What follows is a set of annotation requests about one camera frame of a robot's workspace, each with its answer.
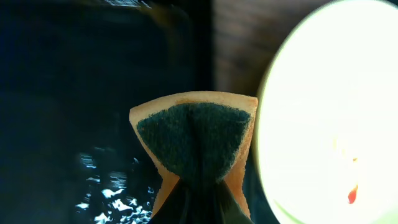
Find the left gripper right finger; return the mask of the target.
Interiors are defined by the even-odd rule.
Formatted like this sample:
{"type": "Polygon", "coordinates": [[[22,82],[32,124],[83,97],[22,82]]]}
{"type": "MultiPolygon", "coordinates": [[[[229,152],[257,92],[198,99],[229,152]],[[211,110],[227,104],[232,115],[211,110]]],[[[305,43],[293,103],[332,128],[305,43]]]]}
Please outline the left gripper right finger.
{"type": "Polygon", "coordinates": [[[243,213],[225,181],[215,185],[215,205],[222,224],[254,224],[243,213]]]}

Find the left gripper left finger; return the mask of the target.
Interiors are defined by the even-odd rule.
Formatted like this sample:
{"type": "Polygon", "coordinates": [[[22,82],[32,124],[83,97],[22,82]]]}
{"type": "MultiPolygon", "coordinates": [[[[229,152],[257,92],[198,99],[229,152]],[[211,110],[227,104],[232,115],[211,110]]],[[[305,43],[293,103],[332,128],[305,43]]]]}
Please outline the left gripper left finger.
{"type": "Polygon", "coordinates": [[[191,190],[179,180],[148,224],[186,224],[191,197],[191,190]]]}

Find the green and yellow sponge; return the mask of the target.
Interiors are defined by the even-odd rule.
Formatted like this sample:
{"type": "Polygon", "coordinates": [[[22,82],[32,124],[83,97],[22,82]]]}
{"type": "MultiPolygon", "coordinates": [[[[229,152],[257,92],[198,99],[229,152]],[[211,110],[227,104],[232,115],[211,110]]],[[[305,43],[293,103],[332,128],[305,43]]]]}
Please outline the green and yellow sponge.
{"type": "Polygon", "coordinates": [[[257,106],[252,96],[190,91],[130,110],[131,126],[162,178],[151,218],[182,180],[192,193],[188,224],[220,223],[215,185],[222,181],[250,219],[243,179],[257,106]]]}

